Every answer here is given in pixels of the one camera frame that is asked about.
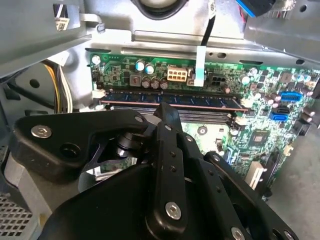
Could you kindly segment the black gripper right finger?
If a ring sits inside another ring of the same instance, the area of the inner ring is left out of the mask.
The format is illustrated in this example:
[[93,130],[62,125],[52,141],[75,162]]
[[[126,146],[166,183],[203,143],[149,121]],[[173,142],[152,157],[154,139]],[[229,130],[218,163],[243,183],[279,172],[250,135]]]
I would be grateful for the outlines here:
[[178,136],[187,176],[210,227],[221,240],[297,240],[294,231],[217,153],[202,154],[188,134]]

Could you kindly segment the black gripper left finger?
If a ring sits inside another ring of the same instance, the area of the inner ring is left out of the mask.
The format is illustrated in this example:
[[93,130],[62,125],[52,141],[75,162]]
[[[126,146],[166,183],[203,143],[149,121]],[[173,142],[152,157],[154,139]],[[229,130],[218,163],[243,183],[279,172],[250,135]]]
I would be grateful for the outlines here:
[[[40,180],[36,188],[50,205],[51,216],[64,202],[134,166],[174,165],[185,176],[180,134],[178,111],[167,103],[150,117],[132,109],[28,116],[15,123],[11,157]],[[137,163],[79,190],[86,170],[126,155],[135,156]]]

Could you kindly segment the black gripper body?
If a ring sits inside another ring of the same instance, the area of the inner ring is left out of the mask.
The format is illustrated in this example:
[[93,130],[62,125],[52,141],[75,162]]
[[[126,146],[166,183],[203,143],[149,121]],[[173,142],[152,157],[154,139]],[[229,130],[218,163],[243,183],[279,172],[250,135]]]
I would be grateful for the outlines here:
[[181,166],[130,167],[60,205],[42,240],[223,240],[225,225],[205,187]]

